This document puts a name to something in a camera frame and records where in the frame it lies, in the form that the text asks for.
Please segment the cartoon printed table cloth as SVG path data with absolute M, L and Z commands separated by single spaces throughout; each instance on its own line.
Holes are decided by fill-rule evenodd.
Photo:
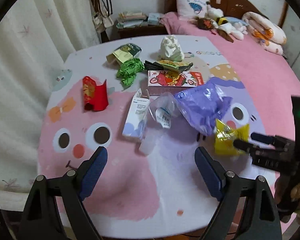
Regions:
M 74 52 L 65 61 L 72 72 L 55 86 L 47 105 L 38 147 L 38 171 L 47 178 L 78 168 L 103 146 L 108 160 L 92 194 L 83 202 L 99 234 L 109 238 L 150 239 L 189 233 L 208 225 L 218 202 L 194 161 L 202 137 L 180 120 L 149 155 L 139 143 L 122 135 L 130 103 L 146 75 L 123 89 L 117 63 L 106 56 L 123 41 L 99 44 Z M 82 79 L 98 85 L 107 81 L 109 105 L 85 111 Z

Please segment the stack of books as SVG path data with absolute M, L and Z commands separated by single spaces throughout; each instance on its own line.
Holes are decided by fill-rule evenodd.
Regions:
M 141 11 L 131 12 L 124 11 L 119 13 L 117 18 L 117 29 L 135 28 L 142 25 L 147 19 L 147 15 Z

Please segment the purple plastic bag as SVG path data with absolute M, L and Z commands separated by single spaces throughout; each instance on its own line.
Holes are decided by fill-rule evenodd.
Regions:
M 212 80 L 174 95 L 179 111 L 199 133 L 211 136 L 216 120 L 222 120 L 232 103 Z

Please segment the dark wooden nightstand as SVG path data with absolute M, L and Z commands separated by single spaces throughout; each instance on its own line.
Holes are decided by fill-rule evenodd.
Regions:
M 154 36 L 154 35 L 167 35 L 168 34 L 165 26 L 163 26 L 162 24 L 119 29 L 117 31 L 117 33 L 118 33 L 120 39 L 133 38 L 133 37 L 139 37 L 139 36 Z

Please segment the yellow snack wrapper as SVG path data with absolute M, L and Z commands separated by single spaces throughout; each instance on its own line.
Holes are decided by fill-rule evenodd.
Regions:
M 234 147 L 233 142 L 236 139 L 247 142 L 249 130 L 249 124 L 233 129 L 221 120 L 216 119 L 215 154 L 221 156 L 237 156 L 243 154 L 244 152 L 242 150 Z

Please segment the strawberry bear box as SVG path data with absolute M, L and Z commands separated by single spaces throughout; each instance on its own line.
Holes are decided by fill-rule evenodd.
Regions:
M 177 73 L 171 70 L 149 70 L 148 92 L 151 96 L 159 96 L 165 92 L 171 94 L 204 84 L 200 72 Z

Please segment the white embroidered pillow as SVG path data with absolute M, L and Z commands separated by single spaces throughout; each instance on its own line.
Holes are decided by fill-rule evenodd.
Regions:
M 179 20 L 188 21 L 195 17 L 203 18 L 207 15 L 210 0 L 176 0 Z

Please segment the white paper bag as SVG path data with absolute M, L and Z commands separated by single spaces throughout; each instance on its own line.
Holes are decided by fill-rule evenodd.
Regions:
M 160 45 L 160 56 L 164 60 L 183 61 L 185 55 L 178 39 L 174 35 L 165 36 Z

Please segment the green cracker snack wrapper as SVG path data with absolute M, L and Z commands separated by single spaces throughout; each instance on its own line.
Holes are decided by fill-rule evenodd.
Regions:
M 144 67 L 146 70 L 155 70 L 155 71 L 162 71 L 162 70 L 170 70 L 173 72 L 182 73 L 184 71 L 188 71 L 193 67 L 192 62 L 184 62 L 184 61 L 170 61 L 170 60 L 160 60 L 155 62 L 144 62 Z

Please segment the green gold box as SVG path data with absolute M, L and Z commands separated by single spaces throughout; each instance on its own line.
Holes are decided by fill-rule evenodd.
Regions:
M 123 64 L 131 59 L 139 58 L 142 49 L 133 43 L 128 43 L 120 46 L 111 54 L 106 56 L 108 63 L 117 62 L 118 64 Z

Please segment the folded floral quilt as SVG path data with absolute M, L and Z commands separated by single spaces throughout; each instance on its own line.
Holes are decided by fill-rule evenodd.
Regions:
M 269 19 L 249 11 L 242 16 L 247 24 L 248 33 L 265 50 L 277 55 L 283 55 L 283 45 L 287 42 L 285 32 Z

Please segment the clear plastic wrapper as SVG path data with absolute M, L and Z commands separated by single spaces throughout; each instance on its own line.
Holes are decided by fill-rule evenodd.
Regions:
M 169 92 L 164 92 L 150 103 L 149 113 L 164 129 L 170 129 L 172 120 L 181 115 L 175 97 Z

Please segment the pink bed sheet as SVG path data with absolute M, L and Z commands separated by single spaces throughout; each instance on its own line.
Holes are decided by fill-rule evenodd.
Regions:
M 294 139 L 291 96 L 300 96 L 300 81 L 279 55 L 267 52 L 252 37 L 228 42 L 218 34 L 179 20 L 175 12 L 161 19 L 169 34 L 207 37 L 227 59 L 247 88 L 266 134 Z

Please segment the white blue medicine box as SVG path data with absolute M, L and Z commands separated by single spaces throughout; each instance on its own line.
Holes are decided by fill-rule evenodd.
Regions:
M 146 126 L 147 111 L 150 104 L 148 90 L 143 94 L 139 88 L 134 94 L 123 127 L 122 135 L 130 140 L 141 141 Z

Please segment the red cardboard packet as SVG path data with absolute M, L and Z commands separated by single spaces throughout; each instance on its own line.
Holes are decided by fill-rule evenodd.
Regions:
M 109 105 L 107 96 L 107 81 L 98 85 L 94 79 L 85 76 L 83 83 L 83 102 L 85 111 L 104 111 Z

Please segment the light blue tissue box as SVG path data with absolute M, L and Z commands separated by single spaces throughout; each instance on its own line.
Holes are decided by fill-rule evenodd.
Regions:
M 150 12 L 147 18 L 147 24 L 152 26 L 158 26 L 160 24 L 160 20 L 162 19 L 163 14 L 158 12 Z

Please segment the cream floral curtain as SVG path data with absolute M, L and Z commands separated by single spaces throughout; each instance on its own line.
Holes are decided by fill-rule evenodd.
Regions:
M 42 120 L 68 56 L 99 43 L 90 0 L 17 0 L 0 22 L 0 207 L 21 211 Z

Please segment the plush toy pile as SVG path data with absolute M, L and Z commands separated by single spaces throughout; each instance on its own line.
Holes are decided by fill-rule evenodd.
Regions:
M 228 42 L 234 40 L 242 41 L 248 35 L 247 24 L 235 17 L 225 17 L 221 9 L 207 6 L 205 17 L 196 16 L 194 25 L 201 30 L 208 30 L 213 34 L 218 34 Z

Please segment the hanging handbags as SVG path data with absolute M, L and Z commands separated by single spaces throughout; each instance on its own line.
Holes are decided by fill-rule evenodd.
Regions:
M 93 23 L 96 31 L 101 34 L 114 25 L 111 15 L 113 5 L 111 0 L 91 0 L 94 8 Z

